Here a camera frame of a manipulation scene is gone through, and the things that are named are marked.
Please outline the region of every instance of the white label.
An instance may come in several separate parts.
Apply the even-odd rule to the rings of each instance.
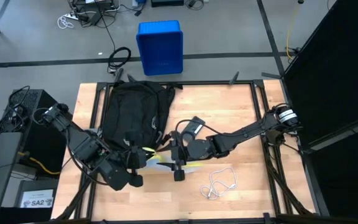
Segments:
[[[282,119],[280,119],[280,122],[281,123],[283,123],[283,122],[285,122],[285,121],[288,121],[289,119],[291,119],[291,118],[296,118],[296,114],[290,114],[290,115],[288,115],[288,116],[285,116],[285,117],[283,117]]]
[[[20,208],[51,208],[53,190],[35,190],[24,192]]]
[[[202,127],[203,127],[202,125],[199,125],[198,128],[196,129],[196,131],[194,131],[194,133],[197,134],[198,131],[200,131],[200,129],[201,129]]]
[[[293,113],[293,111],[292,111],[292,110],[284,111],[284,112],[282,112],[282,113],[280,113],[280,114],[278,115],[278,118],[283,118],[284,116],[286,116],[286,115],[288,115],[288,114],[290,114],[290,113]]]

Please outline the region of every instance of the gray floor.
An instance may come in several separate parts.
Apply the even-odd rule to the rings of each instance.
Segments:
[[[4,1],[0,0],[0,9]],[[122,0],[127,6],[131,0]],[[296,0],[262,0],[279,52],[285,51],[287,30]],[[300,6],[290,36],[290,47],[302,47],[327,13],[327,0],[306,0]],[[112,43],[105,29],[59,29],[57,18],[69,12],[65,0],[10,0],[0,20],[0,63],[45,60],[107,58]],[[109,30],[118,47],[126,46],[139,56],[135,36],[144,21],[178,20],[184,35],[184,54],[272,52],[257,0],[209,0],[200,11],[183,7],[151,8],[139,16],[122,12]],[[286,57],[280,58],[284,68]],[[178,75],[146,77],[140,62],[124,66],[138,80],[229,80],[263,78],[261,72],[278,74],[273,57],[207,58],[184,61]],[[73,111],[80,83],[111,82],[105,63],[0,68],[0,118],[7,97],[15,88],[42,88]]]

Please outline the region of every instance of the blue plastic bin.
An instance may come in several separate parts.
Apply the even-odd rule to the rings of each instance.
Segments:
[[[183,71],[183,32],[179,21],[142,22],[136,41],[145,75]]]

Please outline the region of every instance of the wooden tabletop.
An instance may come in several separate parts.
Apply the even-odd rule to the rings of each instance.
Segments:
[[[265,80],[264,83],[269,106],[283,103],[280,82]],[[95,94],[96,83],[80,85],[73,121],[83,129],[89,128]],[[96,124],[101,117],[103,96],[102,93]],[[260,108],[263,108],[259,91],[258,96]],[[212,128],[228,133],[253,123],[256,115],[250,86],[185,85],[183,90],[177,90],[165,132],[174,130],[179,120],[194,116],[203,119]],[[181,131],[185,126],[186,123],[183,123],[178,130]],[[203,128],[197,138],[203,139],[212,134]],[[286,139],[287,144],[297,147],[293,138],[287,136]],[[281,147],[281,152],[288,187],[313,212],[314,206],[300,156],[286,146]],[[200,187],[209,185],[210,173],[225,167],[235,170],[237,187],[216,200],[206,199],[200,194]],[[187,174],[186,180],[182,182],[174,182],[171,172],[146,168],[139,170],[139,174],[143,175],[143,187],[127,185],[121,191],[114,191],[108,186],[97,185],[92,221],[256,218],[265,212],[274,216],[262,143],[258,136],[239,144],[225,158],[204,161],[202,167]],[[78,190],[80,177],[81,172],[70,161],[60,176],[52,218],[59,216],[71,202]],[[216,174],[214,178],[229,185],[234,182],[229,170]],[[281,190],[278,186],[277,189],[282,211],[285,211]],[[221,192],[224,188],[218,187],[218,190]],[[83,201],[83,217],[86,214],[87,198],[88,193]]]

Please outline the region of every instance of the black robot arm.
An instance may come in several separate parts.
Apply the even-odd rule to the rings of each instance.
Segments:
[[[77,165],[86,175],[92,176],[100,173],[114,190],[121,190],[131,179],[141,183],[133,184],[136,187],[142,185],[142,178],[135,172],[146,166],[147,151],[140,147],[132,146],[128,151],[112,150],[96,133],[84,131],[71,121],[71,114],[67,105],[55,104],[43,115],[43,125],[53,126],[58,129],[67,140],[68,151]]]
[[[183,145],[183,135],[186,133],[180,134],[175,130],[172,134],[173,140],[160,150],[171,150],[171,158],[175,163],[160,163],[160,165],[170,167],[174,171],[175,181],[181,181],[185,179],[181,167],[187,162],[226,157],[238,144],[260,134],[265,134],[270,144],[280,145],[284,142],[284,133],[299,128],[300,124],[293,110],[287,104],[279,104],[267,111],[262,119],[233,133],[217,133],[206,139],[194,139],[187,146]]]

